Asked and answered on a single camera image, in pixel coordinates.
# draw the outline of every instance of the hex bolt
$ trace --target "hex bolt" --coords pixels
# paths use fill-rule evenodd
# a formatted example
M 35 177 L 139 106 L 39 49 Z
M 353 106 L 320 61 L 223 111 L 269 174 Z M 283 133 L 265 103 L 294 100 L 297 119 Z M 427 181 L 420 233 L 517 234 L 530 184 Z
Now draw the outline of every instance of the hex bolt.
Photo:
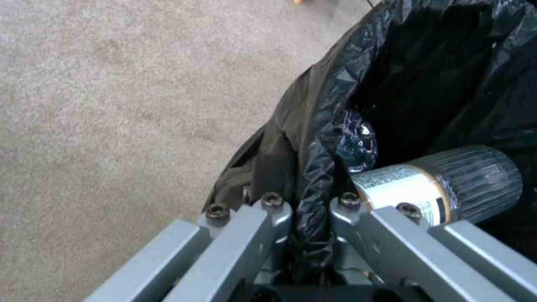
M 397 205 L 397 209 L 399 210 L 399 212 L 401 212 L 403 215 L 405 215 L 417 224 L 422 217 L 422 212 L 420 211 L 419 207 L 413 204 L 400 203 Z
M 276 192 L 267 192 L 261 196 L 261 205 L 271 208 L 280 208 L 284 205 L 284 199 Z
M 225 204 L 212 204 L 205 210 L 205 218 L 212 225 L 224 225 L 229 221 L 229 208 Z
M 347 210 L 357 211 L 360 209 L 362 200 L 356 193 L 345 192 L 339 197 L 339 205 Z

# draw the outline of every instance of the black garbage bag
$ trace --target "black garbage bag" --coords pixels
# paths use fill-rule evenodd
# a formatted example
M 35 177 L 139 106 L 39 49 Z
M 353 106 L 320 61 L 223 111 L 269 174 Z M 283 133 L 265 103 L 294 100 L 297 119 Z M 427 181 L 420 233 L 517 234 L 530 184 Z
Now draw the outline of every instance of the black garbage bag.
M 317 283 L 332 261 L 327 205 L 349 171 L 487 145 L 516 163 L 524 192 L 482 226 L 535 261 L 536 12 L 522 0 L 380 3 L 291 84 L 207 204 L 279 191 L 295 210 L 295 281 Z

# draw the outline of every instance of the crumpled black plastic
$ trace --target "crumpled black plastic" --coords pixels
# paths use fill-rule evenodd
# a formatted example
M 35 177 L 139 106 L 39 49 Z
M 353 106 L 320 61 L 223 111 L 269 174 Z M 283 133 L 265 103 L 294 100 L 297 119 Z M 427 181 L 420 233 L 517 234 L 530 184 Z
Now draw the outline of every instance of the crumpled black plastic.
M 294 159 L 295 281 L 315 283 L 332 263 L 327 204 L 343 174 L 470 144 L 501 150 L 524 180 L 518 205 L 482 227 L 537 260 L 535 7 L 384 1 L 291 84 L 207 204 L 238 208 L 255 156 Z

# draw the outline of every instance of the metal bracket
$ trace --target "metal bracket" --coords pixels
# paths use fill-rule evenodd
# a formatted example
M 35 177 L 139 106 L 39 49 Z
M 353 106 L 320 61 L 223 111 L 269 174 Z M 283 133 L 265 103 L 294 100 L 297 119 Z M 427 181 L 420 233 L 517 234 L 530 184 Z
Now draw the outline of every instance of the metal bracket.
M 435 301 L 512 301 L 395 208 L 345 213 L 337 207 L 337 200 L 333 200 L 334 232 L 345 238 L 386 284 L 418 283 Z

